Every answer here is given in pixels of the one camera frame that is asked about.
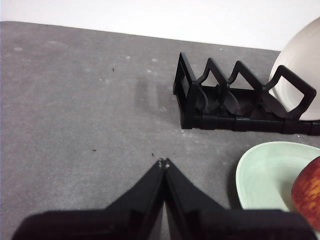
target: black dish rack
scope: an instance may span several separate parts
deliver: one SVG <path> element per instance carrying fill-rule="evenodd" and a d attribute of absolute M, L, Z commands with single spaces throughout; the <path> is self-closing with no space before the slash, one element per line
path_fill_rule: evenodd
<path fill-rule="evenodd" d="M 216 78 L 217 85 L 203 86 L 210 72 Z M 231 88 L 238 74 L 253 89 Z M 289 112 L 269 93 L 281 77 L 303 93 L 301 102 Z M 209 58 L 203 75 L 196 79 L 186 54 L 181 52 L 173 94 L 178 100 L 182 129 L 320 135 L 320 120 L 299 120 L 317 91 L 283 65 L 277 68 L 271 81 L 263 84 L 241 61 L 235 63 L 230 77 L 226 78 L 215 61 Z"/>

